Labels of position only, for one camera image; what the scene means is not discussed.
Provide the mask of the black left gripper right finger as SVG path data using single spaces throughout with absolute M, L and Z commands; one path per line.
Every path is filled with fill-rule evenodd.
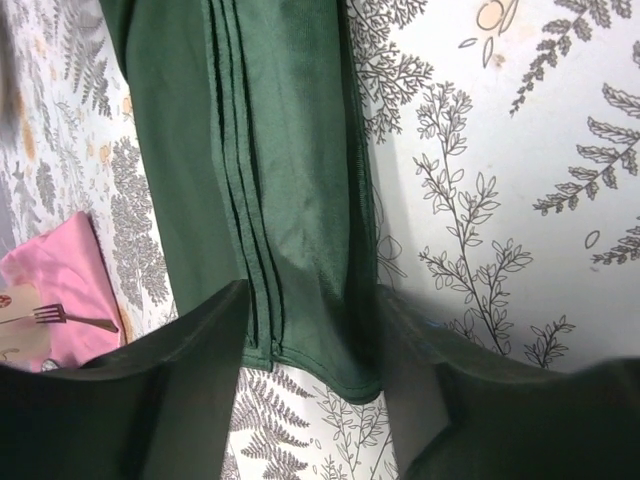
M 429 321 L 379 286 L 381 373 L 404 479 L 635 479 L 639 362 L 558 373 Z

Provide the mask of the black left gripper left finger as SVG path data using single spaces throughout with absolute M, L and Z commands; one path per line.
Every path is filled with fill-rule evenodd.
M 218 478 L 248 316 L 248 283 L 234 281 L 79 368 L 3 367 L 2 477 Z

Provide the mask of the dark green cloth napkin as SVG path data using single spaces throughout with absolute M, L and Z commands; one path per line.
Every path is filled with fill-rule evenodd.
M 374 201 L 345 3 L 101 8 L 178 311 L 245 279 L 245 366 L 375 399 Z

